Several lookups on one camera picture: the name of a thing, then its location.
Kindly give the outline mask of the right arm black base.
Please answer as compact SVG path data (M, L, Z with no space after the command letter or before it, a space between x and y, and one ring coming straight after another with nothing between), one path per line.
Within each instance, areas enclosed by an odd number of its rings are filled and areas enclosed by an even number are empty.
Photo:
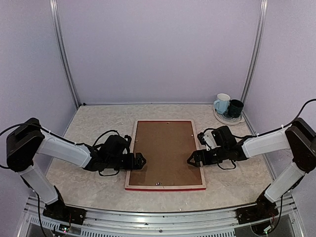
M276 202L269 201L264 192L256 199L255 205L238 208L236 213L240 225L279 215Z

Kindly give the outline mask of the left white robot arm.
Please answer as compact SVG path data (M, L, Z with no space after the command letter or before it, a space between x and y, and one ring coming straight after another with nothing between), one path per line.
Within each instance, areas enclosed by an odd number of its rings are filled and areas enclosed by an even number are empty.
M69 215L58 189L53 186L35 164L36 155L46 155L74 164L84 170L101 173L113 169L116 174L122 170L141 170L146 159L141 153L130 150L131 137L120 136L116 130L109 130L104 143L76 143L58 136L42 127L39 120L31 118L15 124L5 132L7 168L17 172L39 198L49 206L56 218L63 220Z

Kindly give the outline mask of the right aluminium corner post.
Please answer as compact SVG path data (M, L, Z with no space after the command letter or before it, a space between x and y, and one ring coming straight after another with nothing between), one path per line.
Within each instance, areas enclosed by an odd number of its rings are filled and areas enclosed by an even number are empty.
M247 96L249 94L251 83L253 80L258 56L260 53L260 47L261 47L262 37L263 37L263 33L264 33L267 10L268 10L268 0L261 0L259 17L258 17L258 24L257 24L255 40L254 40L254 46L252 49L250 64L249 64L249 67L247 70L246 80L245 80L245 84L244 84L242 95L241 95L241 101L243 104L246 103L246 99L247 99Z

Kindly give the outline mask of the aluminium front rail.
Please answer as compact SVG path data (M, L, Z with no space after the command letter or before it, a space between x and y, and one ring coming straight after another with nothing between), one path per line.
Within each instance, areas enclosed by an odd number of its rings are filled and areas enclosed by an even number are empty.
M58 230L67 223L41 216L42 226L48 234L56 232L66 237L233 237L237 228L251 227L268 221L239 224L237 209L251 207L254 203L230 208L187 211L187 212L124 212L83 208L86 210L82 225L71 224L70 232ZM26 237L32 225L40 228L38 218L38 199L30 196L20 218L15 237ZM270 236L306 237L302 222L292 196L283 197L281 220Z

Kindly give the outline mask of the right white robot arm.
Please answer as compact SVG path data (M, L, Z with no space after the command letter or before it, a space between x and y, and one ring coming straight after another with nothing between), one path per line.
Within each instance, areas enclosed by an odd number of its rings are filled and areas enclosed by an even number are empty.
M271 203L295 188L316 167L316 133L302 118L257 136L236 138L226 125L210 129L210 132L211 136L204 132L198 134L198 140L206 148L194 151L188 164L195 167L219 165L225 160L243 161L279 150L292 152L292 162L264 190L264 200L253 207L252 214L257 219L265 218L272 210Z

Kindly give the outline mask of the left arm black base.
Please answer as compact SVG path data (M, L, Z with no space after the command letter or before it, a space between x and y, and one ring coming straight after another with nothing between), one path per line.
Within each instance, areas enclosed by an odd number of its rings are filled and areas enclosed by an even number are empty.
M59 190L55 186L54 188L57 192L58 199L52 204L45 204L43 216L67 222L69 224L83 225L86 217L86 210L65 205Z

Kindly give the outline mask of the light blue mug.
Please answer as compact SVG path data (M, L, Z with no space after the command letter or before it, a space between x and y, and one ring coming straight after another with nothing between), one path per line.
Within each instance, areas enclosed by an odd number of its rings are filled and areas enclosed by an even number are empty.
M231 100L231 98L228 94L219 93L217 95L217 99L213 103L215 111L218 114L224 114L228 109L230 100Z

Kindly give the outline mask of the white coaster plate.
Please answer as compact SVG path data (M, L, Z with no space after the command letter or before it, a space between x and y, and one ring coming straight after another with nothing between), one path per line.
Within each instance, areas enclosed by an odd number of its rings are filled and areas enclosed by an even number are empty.
M228 110L226 110L223 114L219 114L215 108L213 108L215 118L226 125L237 125L245 122L243 115L240 115L238 118L230 117L228 115Z

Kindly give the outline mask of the left aluminium corner post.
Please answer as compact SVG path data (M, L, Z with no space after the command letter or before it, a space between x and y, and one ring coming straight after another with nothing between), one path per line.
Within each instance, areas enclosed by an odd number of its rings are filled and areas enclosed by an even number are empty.
M50 0L50 11L52 15L52 21L53 21L53 27L56 35L57 40L57 46L59 49L59 54L62 62L62 67L66 76L66 81L68 84L68 87L70 89L71 97L74 102L75 107L78 109L81 106L80 99L78 96L78 92L72 77L72 73L69 66L69 60L67 58L66 54L66 48L63 40L63 34L62 34L62 28L61 28L61 22L58 12L58 2L56 0Z

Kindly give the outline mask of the dark green mug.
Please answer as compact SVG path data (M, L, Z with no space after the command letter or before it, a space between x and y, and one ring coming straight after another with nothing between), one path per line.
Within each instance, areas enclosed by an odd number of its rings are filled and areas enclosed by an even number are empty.
M238 118L241 115L244 104L237 99L233 99L230 101L228 106L228 116L231 118Z

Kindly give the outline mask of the aluminium corner post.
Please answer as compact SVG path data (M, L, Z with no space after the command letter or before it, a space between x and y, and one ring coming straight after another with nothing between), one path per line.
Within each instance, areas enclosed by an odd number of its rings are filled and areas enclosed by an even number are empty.
M254 46L252 49L250 64L249 64L249 67L247 70L246 80L245 80L245 84L244 84L242 95L241 95L241 101L243 104L246 103L246 99L247 99L247 96L249 94L251 83L253 80L258 56L260 53L260 47L261 47L262 37L263 37L263 33L264 33L267 10L268 10L268 0L261 0L259 17L258 17L258 24L257 24L255 40L254 40Z
M78 96L78 92L72 77L72 73L69 66L69 60L67 58L66 54L66 48L63 40L63 34L62 34L62 28L61 28L61 22L58 12L58 2L56 0L50 0L50 11L52 15L52 21L53 21L53 27L56 35L57 40L57 46L59 49L59 54L62 62L62 67L66 76L66 81L68 84L68 87L70 89L71 97L74 102L75 107L78 109L81 106L80 99Z

